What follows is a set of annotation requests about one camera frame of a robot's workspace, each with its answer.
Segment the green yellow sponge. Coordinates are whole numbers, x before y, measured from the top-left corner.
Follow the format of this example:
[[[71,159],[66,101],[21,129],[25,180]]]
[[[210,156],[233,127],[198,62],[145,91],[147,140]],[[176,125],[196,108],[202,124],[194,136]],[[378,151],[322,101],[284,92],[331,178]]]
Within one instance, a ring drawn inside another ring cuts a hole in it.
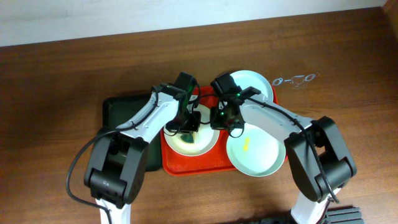
[[[195,134],[194,133],[183,133],[180,136],[180,139],[187,144],[193,144],[195,142]]]

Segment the white plate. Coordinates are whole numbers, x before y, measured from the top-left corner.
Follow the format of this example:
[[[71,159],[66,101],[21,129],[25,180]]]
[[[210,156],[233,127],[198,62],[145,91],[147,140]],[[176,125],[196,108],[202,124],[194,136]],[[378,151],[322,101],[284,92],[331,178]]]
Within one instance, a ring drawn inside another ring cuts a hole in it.
[[[200,156],[207,153],[215,146],[220,136],[220,132],[211,129],[209,124],[201,124],[199,130],[193,133],[195,134],[195,142],[193,144],[187,144],[180,139],[182,134],[174,135],[174,133],[164,128],[164,137],[167,144],[176,153],[188,157]]]

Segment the light blue plate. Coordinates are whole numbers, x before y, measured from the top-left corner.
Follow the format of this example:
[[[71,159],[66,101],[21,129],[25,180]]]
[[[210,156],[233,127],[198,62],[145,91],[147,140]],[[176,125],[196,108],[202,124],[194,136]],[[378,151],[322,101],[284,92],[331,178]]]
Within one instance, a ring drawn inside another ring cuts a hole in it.
[[[274,92],[271,84],[259,73],[250,70],[240,70],[230,74],[237,86],[242,90],[254,87],[261,91],[269,100],[274,101]]]

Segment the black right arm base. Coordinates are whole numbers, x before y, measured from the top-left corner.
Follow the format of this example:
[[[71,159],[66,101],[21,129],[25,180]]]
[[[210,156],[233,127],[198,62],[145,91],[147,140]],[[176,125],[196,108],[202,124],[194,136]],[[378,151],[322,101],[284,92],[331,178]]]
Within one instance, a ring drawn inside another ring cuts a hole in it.
[[[292,217],[272,217],[248,222],[249,224],[296,224]],[[342,207],[328,209],[321,219],[320,224],[365,224],[359,207]]]

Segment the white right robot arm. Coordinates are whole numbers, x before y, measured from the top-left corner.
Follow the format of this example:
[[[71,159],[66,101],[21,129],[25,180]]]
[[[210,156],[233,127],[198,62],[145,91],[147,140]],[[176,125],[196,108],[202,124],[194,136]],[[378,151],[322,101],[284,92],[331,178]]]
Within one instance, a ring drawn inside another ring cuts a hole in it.
[[[299,116],[257,88],[241,88],[232,74],[217,76],[211,87],[218,103],[211,109],[213,129],[232,132],[251,124],[284,143],[300,194],[286,223],[362,223],[358,208],[329,210],[337,193],[357,173],[336,123],[329,117]]]

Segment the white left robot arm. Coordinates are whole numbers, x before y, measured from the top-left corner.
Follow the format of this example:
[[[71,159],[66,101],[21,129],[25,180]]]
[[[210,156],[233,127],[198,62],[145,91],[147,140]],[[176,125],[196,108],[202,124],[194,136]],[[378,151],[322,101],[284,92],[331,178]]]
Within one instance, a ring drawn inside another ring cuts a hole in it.
[[[88,145],[92,152],[84,184],[95,198],[102,223],[129,223],[131,204],[144,181],[149,144],[163,129],[173,134],[199,129],[198,112],[190,112],[196,79],[180,73],[172,84],[152,88],[148,102],[114,129],[102,129]]]

